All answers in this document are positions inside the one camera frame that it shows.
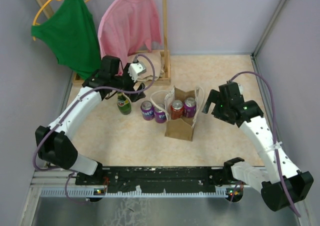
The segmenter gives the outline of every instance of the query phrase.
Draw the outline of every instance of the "bottle label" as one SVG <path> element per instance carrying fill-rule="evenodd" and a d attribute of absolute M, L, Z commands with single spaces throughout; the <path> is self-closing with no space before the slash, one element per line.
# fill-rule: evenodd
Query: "bottle label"
<path fill-rule="evenodd" d="M 128 103 L 129 103 L 128 99 L 126 99 L 126 100 L 118 99 L 118 106 L 119 107 L 123 107 L 123 106 L 127 105 Z"/>

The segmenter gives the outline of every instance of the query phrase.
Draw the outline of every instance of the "green tank top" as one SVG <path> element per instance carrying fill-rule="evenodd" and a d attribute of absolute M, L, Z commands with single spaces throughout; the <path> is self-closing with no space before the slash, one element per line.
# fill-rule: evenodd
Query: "green tank top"
<path fill-rule="evenodd" d="M 31 27 L 31 34 L 49 46 L 58 64 L 84 80 L 101 66 L 96 28 L 84 0 L 64 0 L 51 18 Z"/>

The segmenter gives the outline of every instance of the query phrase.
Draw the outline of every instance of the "pink shirt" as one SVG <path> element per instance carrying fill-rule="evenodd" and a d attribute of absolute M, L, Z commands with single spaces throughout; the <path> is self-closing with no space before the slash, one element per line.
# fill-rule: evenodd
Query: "pink shirt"
<path fill-rule="evenodd" d="M 159 14 L 154 0 L 115 0 L 104 13 L 98 40 L 101 58 L 105 55 L 121 59 L 123 67 L 144 44 L 161 44 Z"/>

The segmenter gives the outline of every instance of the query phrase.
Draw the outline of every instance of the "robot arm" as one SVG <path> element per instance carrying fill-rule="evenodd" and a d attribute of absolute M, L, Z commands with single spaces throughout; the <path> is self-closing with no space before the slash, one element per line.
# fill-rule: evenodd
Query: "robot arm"
<path fill-rule="evenodd" d="M 119 58 L 105 56 L 102 59 L 101 69 L 94 72 L 83 83 L 83 88 L 65 111 L 48 127 L 38 127 L 35 132 L 37 146 L 54 129 L 38 151 L 40 159 L 66 170 L 81 172 L 96 178 L 101 177 L 102 164 L 78 153 L 71 140 L 87 115 L 112 91 L 105 88 L 93 90 L 94 88 L 109 86 L 131 92 L 135 91 L 134 85 L 138 75 L 145 73 L 146 67 L 140 62 L 128 63 L 123 69 L 123 75 L 119 76 L 116 75 L 119 63 Z M 142 90 L 144 87 L 145 85 L 142 83 L 138 90 Z M 128 94 L 128 96 L 132 102 L 136 102 L 144 98 L 145 94 L 141 92 Z"/>
<path fill-rule="evenodd" d="M 212 89 L 202 110 L 207 114 L 211 103 L 214 103 L 212 115 L 230 124 L 236 124 L 253 142 L 255 150 L 262 159 L 266 171 L 261 171 L 245 162 L 242 158 L 233 158 L 224 163 L 226 177 L 230 182 L 243 181 L 261 193 L 264 202 L 278 211 L 290 205 L 281 185 L 275 150 L 279 153 L 282 176 L 294 203 L 307 196 L 313 183 L 312 175 L 301 172 L 289 159 L 281 147 L 281 142 L 273 143 L 271 130 L 258 104 L 244 101 L 236 82 L 219 86 L 219 91 Z"/>

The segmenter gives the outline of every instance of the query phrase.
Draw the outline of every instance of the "paper bag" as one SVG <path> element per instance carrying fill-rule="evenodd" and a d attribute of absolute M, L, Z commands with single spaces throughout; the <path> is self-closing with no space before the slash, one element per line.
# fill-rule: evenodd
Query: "paper bag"
<path fill-rule="evenodd" d="M 199 90 L 202 91 L 202 100 L 199 100 Z M 157 93 L 163 93 L 167 92 L 167 95 L 165 96 L 164 99 L 164 105 L 165 108 L 159 107 L 155 102 L 153 101 L 152 97 L 157 94 Z M 194 117 L 182 117 L 178 119 L 171 119 L 171 110 L 170 106 L 174 100 L 180 100 L 181 102 L 184 102 L 187 98 L 194 98 L 196 101 L 196 113 Z M 194 129 L 195 129 L 195 124 L 197 121 L 197 116 L 199 112 L 201 111 L 201 107 L 203 105 L 205 99 L 205 92 L 201 87 L 196 87 L 195 90 L 191 91 L 183 91 L 179 88 L 174 87 L 171 91 L 164 91 L 160 90 L 157 92 L 154 92 L 151 97 L 150 101 L 152 104 L 165 112 L 166 118 L 167 118 L 167 123 L 166 123 L 166 130 L 165 130 L 165 136 L 174 138 L 174 139 L 179 139 L 179 140 L 187 140 L 187 141 L 192 141 L 193 136 L 194 136 Z"/>

